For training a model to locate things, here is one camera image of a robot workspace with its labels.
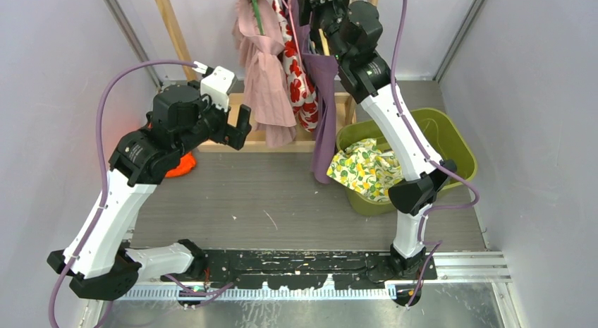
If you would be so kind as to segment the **purple skirt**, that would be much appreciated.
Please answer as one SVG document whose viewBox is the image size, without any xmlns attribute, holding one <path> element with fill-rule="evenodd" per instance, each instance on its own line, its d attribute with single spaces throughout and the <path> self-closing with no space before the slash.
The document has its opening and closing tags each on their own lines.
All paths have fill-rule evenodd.
<svg viewBox="0 0 598 328">
<path fill-rule="evenodd" d="M 338 73 L 338 65 L 333 56 L 319 55 L 310 51 L 310 26 L 301 25 L 299 21 L 300 0 L 291 0 L 291 10 L 302 62 L 317 93 L 319 121 L 315 131 L 311 170 L 318 182 L 329 184 L 332 179 L 327 176 L 327 171 L 336 154 L 334 79 Z"/>
</svg>

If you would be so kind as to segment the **green plastic basket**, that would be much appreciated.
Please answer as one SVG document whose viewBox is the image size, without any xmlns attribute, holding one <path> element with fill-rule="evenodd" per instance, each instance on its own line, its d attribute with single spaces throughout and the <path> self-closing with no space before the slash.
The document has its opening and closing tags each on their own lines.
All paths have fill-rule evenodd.
<svg viewBox="0 0 598 328">
<path fill-rule="evenodd" d="M 432 108 L 412 110 L 411 114 L 429 144 L 442 159 L 453 160 L 457 166 L 457 175 L 466 181 L 471 180 L 477 173 L 477 162 L 452 120 L 444 112 Z M 338 152 L 365 138 L 376 138 L 383 150 L 391 150 L 376 123 L 363 121 L 346 126 L 338 132 L 336 139 Z M 369 201 L 346 187 L 345 192 L 351 207 L 358 214 L 370 217 L 395 210 L 390 200 L 388 202 Z"/>
</svg>

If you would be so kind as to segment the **lemon print skirt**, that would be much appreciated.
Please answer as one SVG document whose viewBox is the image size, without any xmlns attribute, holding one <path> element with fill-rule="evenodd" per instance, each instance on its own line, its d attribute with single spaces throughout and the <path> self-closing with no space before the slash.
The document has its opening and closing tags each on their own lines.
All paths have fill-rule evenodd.
<svg viewBox="0 0 598 328">
<path fill-rule="evenodd" d="M 365 138 L 337 152 L 327 176 L 373 202 L 388 202 L 388 189 L 403 180 L 394 151 L 383 150 L 376 138 Z"/>
</svg>

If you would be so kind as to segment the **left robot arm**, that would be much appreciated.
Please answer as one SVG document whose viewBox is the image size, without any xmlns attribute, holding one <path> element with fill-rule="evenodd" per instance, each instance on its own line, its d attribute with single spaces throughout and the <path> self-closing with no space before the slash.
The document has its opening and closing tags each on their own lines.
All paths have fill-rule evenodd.
<svg viewBox="0 0 598 328">
<path fill-rule="evenodd" d="M 241 105 L 235 125 L 228 122 L 226 91 L 204 93 L 197 81 L 174 85 L 154 96 L 146 124 L 118 142 L 99 194 L 75 240 L 48 256 L 51 268 L 70 277 L 70 289 L 83 299 L 112 301 L 139 281 L 168 275 L 190 281 L 205 275 L 201 248 L 180 239 L 160 248 L 134 249 L 124 236 L 140 208 L 184 155 L 212 141 L 241 149 L 251 131 L 252 110 Z"/>
</svg>

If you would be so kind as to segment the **yellow hanger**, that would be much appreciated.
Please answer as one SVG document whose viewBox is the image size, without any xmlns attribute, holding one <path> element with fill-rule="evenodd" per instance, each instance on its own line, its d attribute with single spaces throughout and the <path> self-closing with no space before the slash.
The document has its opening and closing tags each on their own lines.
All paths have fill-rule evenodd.
<svg viewBox="0 0 598 328">
<path fill-rule="evenodd" d="M 330 51 L 329 51 L 329 44 L 326 38 L 326 35 L 323 31 L 323 29 L 318 29 L 318 33 L 319 33 L 319 38 L 320 38 L 320 42 L 322 45 L 322 53 L 325 56 L 329 56 L 330 55 Z"/>
</svg>

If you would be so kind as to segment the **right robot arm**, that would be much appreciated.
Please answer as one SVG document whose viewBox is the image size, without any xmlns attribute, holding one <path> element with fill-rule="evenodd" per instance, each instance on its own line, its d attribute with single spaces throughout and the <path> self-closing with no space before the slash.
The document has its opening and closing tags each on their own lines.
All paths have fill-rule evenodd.
<svg viewBox="0 0 598 328">
<path fill-rule="evenodd" d="M 430 146 L 405 105 L 393 69 L 377 52 L 383 33 L 377 7 L 367 1 L 297 0 L 298 22 L 309 25 L 318 50 L 338 64 L 341 84 L 376 123 L 390 145 L 403 179 L 388 189 L 397 210 L 389 264 L 400 279 L 424 267 L 427 212 L 457 166 Z"/>
</svg>

